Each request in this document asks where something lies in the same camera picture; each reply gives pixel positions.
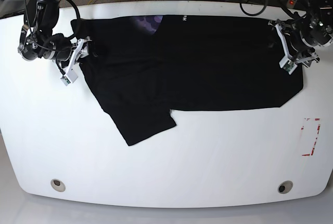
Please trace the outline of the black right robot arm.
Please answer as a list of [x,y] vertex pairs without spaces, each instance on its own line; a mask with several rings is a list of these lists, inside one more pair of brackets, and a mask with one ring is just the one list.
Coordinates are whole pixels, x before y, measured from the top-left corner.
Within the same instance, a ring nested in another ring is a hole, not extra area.
[[29,0],[24,2],[24,24],[18,52],[27,61],[44,58],[54,61],[62,74],[70,62],[79,63],[84,73],[100,71],[99,56],[92,32],[92,21],[82,19],[77,5],[66,0],[74,9],[71,22],[73,33],[65,37],[53,33],[59,19],[61,0]]

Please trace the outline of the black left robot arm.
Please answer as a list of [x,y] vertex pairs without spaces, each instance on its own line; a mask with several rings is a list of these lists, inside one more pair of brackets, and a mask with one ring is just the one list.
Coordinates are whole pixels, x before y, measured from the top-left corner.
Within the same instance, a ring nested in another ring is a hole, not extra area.
[[332,0],[277,0],[288,20],[270,21],[283,46],[279,66],[289,74],[320,58],[315,47],[332,45]]

